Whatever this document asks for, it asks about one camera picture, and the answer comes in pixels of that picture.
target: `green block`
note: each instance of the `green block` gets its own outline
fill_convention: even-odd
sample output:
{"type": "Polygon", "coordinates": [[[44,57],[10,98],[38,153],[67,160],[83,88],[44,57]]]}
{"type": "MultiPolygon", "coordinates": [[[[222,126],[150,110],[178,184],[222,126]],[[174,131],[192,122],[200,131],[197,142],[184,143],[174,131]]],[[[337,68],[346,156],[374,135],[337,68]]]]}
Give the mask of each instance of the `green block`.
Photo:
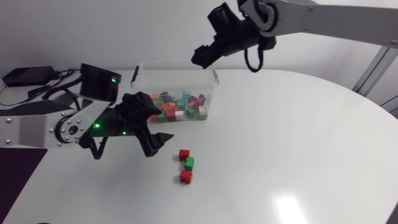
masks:
{"type": "Polygon", "coordinates": [[[194,163],[193,157],[188,157],[187,160],[185,161],[185,170],[192,172],[193,163],[194,163]]]}
{"type": "Polygon", "coordinates": [[[192,108],[187,108],[185,110],[185,112],[186,112],[186,114],[187,114],[187,116],[189,118],[194,118],[195,117],[195,111],[192,108]]]}
{"type": "Polygon", "coordinates": [[[205,115],[199,115],[200,120],[206,120],[207,119],[207,114],[205,115]]]}
{"type": "Polygon", "coordinates": [[[157,108],[162,106],[164,104],[162,97],[155,98],[154,104],[157,108]]]}
{"type": "Polygon", "coordinates": [[[160,123],[166,122],[166,115],[164,115],[164,113],[161,113],[160,115],[157,116],[157,119],[159,120],[160,123]]]}

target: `red cube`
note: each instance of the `red cube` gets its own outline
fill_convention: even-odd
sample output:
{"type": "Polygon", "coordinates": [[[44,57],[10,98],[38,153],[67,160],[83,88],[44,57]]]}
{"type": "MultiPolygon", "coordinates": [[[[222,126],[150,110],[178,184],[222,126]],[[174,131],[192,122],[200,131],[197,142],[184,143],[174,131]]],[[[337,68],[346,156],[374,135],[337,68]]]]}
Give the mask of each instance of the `red cube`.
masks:
{"type": "Polygon", "coordinates": [[[151,120],[152,122],[158,122],[158,121],[159,121],[159,118],[158,118],[157,115],[152,115],[152,116],[150,117],[150,120],[151,120]]]}
{"type": "Polygon", "coordinates": [[[180,149],[180,161],[185,161],[189,157],[189,150],[180,149]]]}
{"type": "Polygon", "coordinates": [[[175,121],[175,112],[169,112],[166,114],[167,121],[175,121]]]}
{"type": "Polygon", "coordinates": [[[192,101],[196,102],[198,98],[194,97],[194,96],[190,96],[188,98],[188,103],[191,103],[192,101]]]}
{"type": "Polygon", "coordinates": [[[181,170],[180,180],[181,182],[185,182],[186,184],[191,184],[193,174],[192,172],[181,170]]]}
{"type": "Polygon", "coordinates": [[[198,106],[203,106],[205,104],[205,101],[202,98],[198,98],[197,104],[198,104],[198,106]]]}

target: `clear plastic bin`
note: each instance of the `clear plastic bin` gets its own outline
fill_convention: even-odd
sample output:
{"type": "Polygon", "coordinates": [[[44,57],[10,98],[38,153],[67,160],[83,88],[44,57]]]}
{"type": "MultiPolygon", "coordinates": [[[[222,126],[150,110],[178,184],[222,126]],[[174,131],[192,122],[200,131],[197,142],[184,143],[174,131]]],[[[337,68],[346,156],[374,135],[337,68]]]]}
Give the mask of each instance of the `clear plastic bin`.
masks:
{"type": "Polygon", "coordinates": [[[133,93],[151,96],[163,113],[153,123],[206,120],[214,89],[218,86],[214,66],[202,69],[191,62],[142,62],[131,82],[133,93]]]}

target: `white table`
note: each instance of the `white table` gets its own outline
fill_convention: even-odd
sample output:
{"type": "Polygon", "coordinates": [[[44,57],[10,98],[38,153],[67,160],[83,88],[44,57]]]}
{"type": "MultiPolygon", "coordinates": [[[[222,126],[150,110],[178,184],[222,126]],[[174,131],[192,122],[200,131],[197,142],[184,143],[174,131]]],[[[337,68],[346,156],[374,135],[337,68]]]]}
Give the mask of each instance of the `white table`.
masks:
{"type": "MultiPolygon", "coordinates": [[[[110,138],[99,161],[50,149],[5,223],[386,222],[398,201],[393,116],[299,73],[218,73],[207,121],[150,125],[175,134],[155,157],[135,137],[110,138]],[[190,185],[179,149],[195,157],[190,185]]],[[[119,98],[132,71],[120,74],[119,98]]]]}

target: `black cable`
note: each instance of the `black cable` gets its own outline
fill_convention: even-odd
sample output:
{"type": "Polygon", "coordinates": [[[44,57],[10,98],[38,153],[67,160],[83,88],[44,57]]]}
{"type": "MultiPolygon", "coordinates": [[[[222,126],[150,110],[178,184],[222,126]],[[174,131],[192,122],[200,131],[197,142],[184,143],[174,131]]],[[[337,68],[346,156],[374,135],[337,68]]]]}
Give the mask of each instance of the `black cable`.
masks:
{"type": "Polygon", "coordinates": [[[52,88],[51,90],[49,90],[49,91],[46,92],[46,94],[42,97],[42,99],[43,99],[43,100],[48,100],[49,97],[50,97],[52,94],[54,94],[54,93],[56,93],[56,92],[58,92],[58,91],[61,91],[61,90],[70,88],[70,87],[72,87],[72,86],[74,86],[74,85],[77,85],[77,84],[79,84],[82,80],[83,80],[83,77],[80,76],[79,78],[75,79],[75,80],[72,81],[72,82],[69,82],[69,83],[64,84],[64,85],[62,85],[62,86],[58,86],[58,87],[56,87],[56,88],[52,88]]]}
{"type": "Polygon", "coordinates": [[[80,105],[79,102],[77,101],[76,95],[73,94],[70,90],[68,89],[64,89],[63,91],[65,91],[65,93],[68,93],[70,95],[70,97],[72,97],[73,101],[75,102],[76,105],[76,109],[80,110],[80,105]]]}
{"type": "Polygon", "coordinates": [[[107,140],[108,140],[108,137],[103,137],[102,141],[99,143],[99,149],[97,150],[97,145],[95,144],[94,138],[90,137],[90,150],[91,150],[91,153],[93,154],[94,159],[98,160],[102,157],[107,140]]]}
{"type": "Polygon", "coordinates": [[[246,65],[248,66],[249,70],[252,71],[252,72],[254,72],[254,73],[256,73],[256,72],[258,72],[259,70],[261,70],[261,68],[262,68],[262,63],[263,63],[263,61],[264,61],[264,54],[263,54],[263,51],[260,50],[260,49],[258,49],[257,51],[258,51],[258,54],[259,54],[259,61],[260,61],[260,64],[259,64],[259,67],[258,67],[258,68],[252,68],[252,66],[251,66],[250,63],[249,63],[249,59],[248,59],[248,49],[244,49],[244,61],[246,62],[246,65]]]}

